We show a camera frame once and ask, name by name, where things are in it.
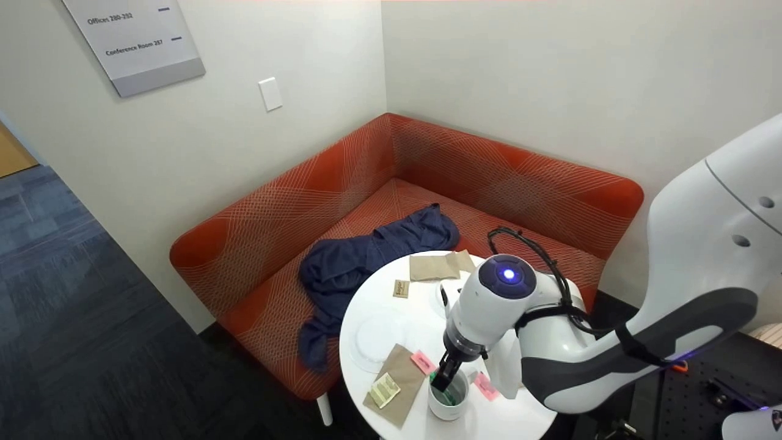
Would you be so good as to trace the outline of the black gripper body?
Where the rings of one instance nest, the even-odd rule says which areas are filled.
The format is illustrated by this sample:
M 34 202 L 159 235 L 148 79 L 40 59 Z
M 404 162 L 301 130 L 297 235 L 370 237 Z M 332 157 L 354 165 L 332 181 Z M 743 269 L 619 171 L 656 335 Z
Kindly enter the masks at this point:
M 437 391 L 446 391 L 452 383 L 454 373 L 464 362 L 487 357 L 487 346 L 464 336 L 454 322 L 448 322 L 443 344 L 446 344 L 446 355 L 440 357 L 436 376 L 430 378 L 430 383 Z

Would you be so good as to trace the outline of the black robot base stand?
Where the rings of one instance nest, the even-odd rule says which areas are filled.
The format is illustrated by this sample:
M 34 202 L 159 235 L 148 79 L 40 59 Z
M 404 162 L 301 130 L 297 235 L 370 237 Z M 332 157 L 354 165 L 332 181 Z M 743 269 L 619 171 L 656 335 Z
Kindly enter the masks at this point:
M 782 351 L 748 335 L 566 423 L 568 440 L 782 440 Z

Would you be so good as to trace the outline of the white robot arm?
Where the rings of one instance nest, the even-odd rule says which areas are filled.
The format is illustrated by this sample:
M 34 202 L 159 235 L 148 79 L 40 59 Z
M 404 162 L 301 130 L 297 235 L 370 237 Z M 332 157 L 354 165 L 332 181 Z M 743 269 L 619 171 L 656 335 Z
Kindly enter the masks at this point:
M 776 115 L 672 179 L 649 209 L 641 311 L 596 335 L 560 269 L 492 253 L 448 311 L 430 385 L 484 360 L 505 396 L 530 391 L 590 413 L 619 388 L 685 363 L 748 325 L 782 272 L 782 118 Z

